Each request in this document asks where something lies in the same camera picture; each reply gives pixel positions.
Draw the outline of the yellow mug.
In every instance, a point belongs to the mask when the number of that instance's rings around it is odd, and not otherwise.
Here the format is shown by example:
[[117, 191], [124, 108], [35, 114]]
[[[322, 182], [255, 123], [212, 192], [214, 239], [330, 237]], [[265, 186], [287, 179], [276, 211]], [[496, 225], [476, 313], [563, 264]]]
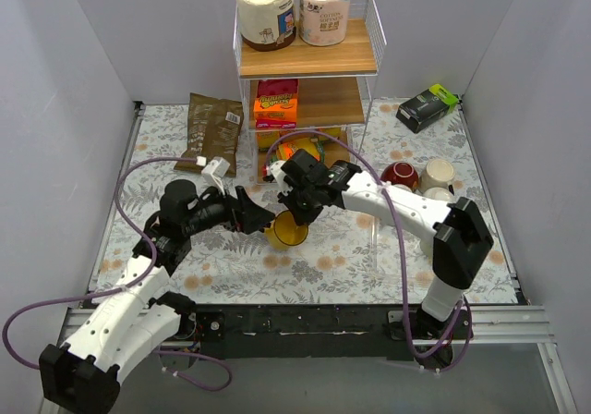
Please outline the yellow mug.
[[298, 225], [290, 211], [282, 211], [264, 229], [263, 234], [275, 250], [288, 250], [301, 245], [308, 237], [308, 226]]

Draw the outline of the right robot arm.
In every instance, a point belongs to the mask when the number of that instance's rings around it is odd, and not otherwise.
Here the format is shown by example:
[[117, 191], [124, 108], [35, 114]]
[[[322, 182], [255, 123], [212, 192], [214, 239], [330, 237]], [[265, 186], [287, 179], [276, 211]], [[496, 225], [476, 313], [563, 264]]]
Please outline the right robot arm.
[[384, 185], [344, 160], [326, 166], [304, 150], [268, 168], [278, 200], [300, 225], [309, 225], [329, 206], [366, 213], [383, 224], [418, 237], [432, 259], [433, 281], [416, 321], [428, 337], [452, 325], [452, 312], [476, 278], [493, 247], [493, 237], [477, 205], [461, 197], [448, 203]]

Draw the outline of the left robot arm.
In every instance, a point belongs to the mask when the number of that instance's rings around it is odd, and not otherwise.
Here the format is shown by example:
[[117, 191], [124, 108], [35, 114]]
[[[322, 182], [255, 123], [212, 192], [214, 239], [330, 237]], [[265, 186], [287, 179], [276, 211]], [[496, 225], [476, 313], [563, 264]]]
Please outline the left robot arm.
[[104, 299], [61, 346], [47, 346], [39, 358], [43, 395], [74, 413], [107, 413], [122, 382], [162, 341], [190, 338], [197, 327], [194, 302], [183, 295], [155, 299], [191, 250], [197, 233], [222, 226], [252, 234], [274, 214], [246, 190], [214, 186], [198, 193], [189, 180], [169, 183], [133, 249], [116, 294]]

